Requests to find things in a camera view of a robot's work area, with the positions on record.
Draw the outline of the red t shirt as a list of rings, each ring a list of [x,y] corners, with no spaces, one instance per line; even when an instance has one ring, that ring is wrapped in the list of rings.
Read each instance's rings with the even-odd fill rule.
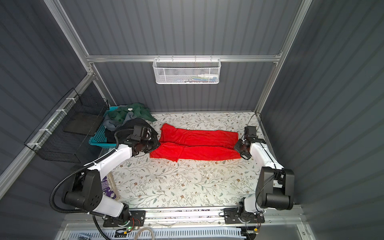
[[[153,159],[226,161],[239,159],[234,149],[239,134],[227,131],[186,130],[169,124],[161,127],[160,146],[150,153]]]

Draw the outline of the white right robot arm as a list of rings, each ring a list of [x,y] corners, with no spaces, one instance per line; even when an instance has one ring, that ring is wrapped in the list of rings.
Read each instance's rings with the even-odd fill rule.
[[[245,160],[253,158],[261,165],[255,193],[239,202],[240,221],[248,223],[250,217],[259,217],[263,209],[291,210],[294,206],[295,174],[283,167],[270,152],[265,140],[257,135],[257,128],[247,126],[244,136],[234,149]]]

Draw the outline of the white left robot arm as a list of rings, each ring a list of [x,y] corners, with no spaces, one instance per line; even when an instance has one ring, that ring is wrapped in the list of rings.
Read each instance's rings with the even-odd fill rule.
[[[63,191],[62,202],[77,210],[91,214],[110,216],[120,221],[131,218],[128,205],[104,195],[102,180],[123,161],[148,154],[161,144],[158,133],[149,125],[138,124],[114,133],[116,147],[82,167],[67,178],[68,186]]]

